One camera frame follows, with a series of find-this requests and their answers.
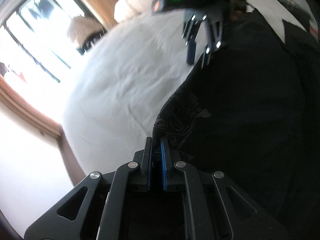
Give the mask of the black balcony door frame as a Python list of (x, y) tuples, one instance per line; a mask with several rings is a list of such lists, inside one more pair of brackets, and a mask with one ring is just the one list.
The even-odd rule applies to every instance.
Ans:
[(76, 16), (101, 23), (82, 0), (1, 0), (1, 61), (17, 74), (60, 83), (107, 33), (103, 26), (74, 44), (67, 30)]

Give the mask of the left beige curtain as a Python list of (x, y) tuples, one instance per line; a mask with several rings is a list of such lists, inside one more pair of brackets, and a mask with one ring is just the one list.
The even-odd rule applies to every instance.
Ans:
[(57, 140), (63, 162), (73, 185), (77, 185), (85, 178), (86, 175), (77, 162), (61, 125), (33, 108), (5, 82), (3, 77), (1, 77), (1, 102), (41, 133), (50, 135)]

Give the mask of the red hanging cloth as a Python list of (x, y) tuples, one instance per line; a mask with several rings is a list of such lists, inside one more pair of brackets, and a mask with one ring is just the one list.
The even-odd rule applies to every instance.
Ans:
[(24, 75), (22, 72), (18, 73), (17, 76), (23, 81), (23, 82), (26, 82), (25, 78), (24, 78)]

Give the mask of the white round bed mattress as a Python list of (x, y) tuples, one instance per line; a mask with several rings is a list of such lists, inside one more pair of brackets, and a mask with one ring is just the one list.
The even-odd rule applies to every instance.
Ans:
[(131, 160), (195, 68), (184, 62), (182, 16), (146, 13), (120, 24), (75, 72), (62, 126), (85, 174)]

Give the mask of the black pants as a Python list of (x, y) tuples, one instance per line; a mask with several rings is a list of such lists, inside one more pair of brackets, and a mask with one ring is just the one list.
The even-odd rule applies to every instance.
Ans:
[(226, 45), (165, 103), (153, 137), (227, 174), (291, 239), (319, 239), (319, 46), (283, 25), (285, 40), (257, 10), (229, 22)]

